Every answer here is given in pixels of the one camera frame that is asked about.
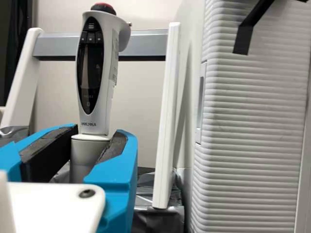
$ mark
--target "white wall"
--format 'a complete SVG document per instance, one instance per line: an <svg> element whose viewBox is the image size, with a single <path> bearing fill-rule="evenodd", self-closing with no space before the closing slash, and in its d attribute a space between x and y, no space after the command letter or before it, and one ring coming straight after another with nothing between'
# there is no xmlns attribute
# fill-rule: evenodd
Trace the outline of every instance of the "white wall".
<svg viewBox="0 0 311 233"><path fill-rule="evenodd" d="M132 30L167 28L182 0L107 0ZM46 32L78 32L90 0L37 0L35 26ZM164 62L120 62L111 113L111 131L138 137L138 165L154 167L161 107ZM74 62L43 62L40 68L34 127L79 120Z"/></svg>

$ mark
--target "screw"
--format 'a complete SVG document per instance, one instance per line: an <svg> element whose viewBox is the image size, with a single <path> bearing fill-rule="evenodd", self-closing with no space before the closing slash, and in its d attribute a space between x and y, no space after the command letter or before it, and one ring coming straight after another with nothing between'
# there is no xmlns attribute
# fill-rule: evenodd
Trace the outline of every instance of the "screw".
<svg viewBox="0 0 311 233"><path fill-rule="evenodd" d="M95 191L93 189L86 189L79 194L80 198L90 198L95 195Z"/></svg>

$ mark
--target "ribbed plastic panel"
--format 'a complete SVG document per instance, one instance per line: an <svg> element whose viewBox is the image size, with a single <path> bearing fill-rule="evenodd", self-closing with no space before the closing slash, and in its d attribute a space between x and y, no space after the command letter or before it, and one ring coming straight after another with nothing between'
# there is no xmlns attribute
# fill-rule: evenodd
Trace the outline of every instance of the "ribbed plastic panel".
<svg viewBox="0 0 311 233"><path fill-rule="evenodd" d="M233 54L258 0L206 0L201 145L191 230L293 233L311 52L311 2L276 0L249 55Z"/></svg>

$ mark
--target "gray metal bar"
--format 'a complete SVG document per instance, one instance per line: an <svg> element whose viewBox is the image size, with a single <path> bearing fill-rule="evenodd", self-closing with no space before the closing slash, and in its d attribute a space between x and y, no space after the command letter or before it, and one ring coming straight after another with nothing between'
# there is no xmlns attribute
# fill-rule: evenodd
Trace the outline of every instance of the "gray metal bar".
<svg viewBox="0 0 311 233"><path fill-rule="evenodd" d="M132 31L119 60L164 60L167 33L166 29ZM35 43L33 56L44 61L74 61L79 37L78 33L43 33Z"/></svg>

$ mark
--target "black bracket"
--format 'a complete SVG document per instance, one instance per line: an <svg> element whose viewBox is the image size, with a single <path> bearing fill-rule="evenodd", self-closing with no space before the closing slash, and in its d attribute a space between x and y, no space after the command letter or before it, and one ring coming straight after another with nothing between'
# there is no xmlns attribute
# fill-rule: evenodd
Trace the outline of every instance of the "black bracket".
<svg viewBox="0 0 311 233"><path fill-rule="evenodd" d="M266 13L275 0L259 0L245 20L239 25L233 53L247 55L251 44L254 26Z"/></svg>

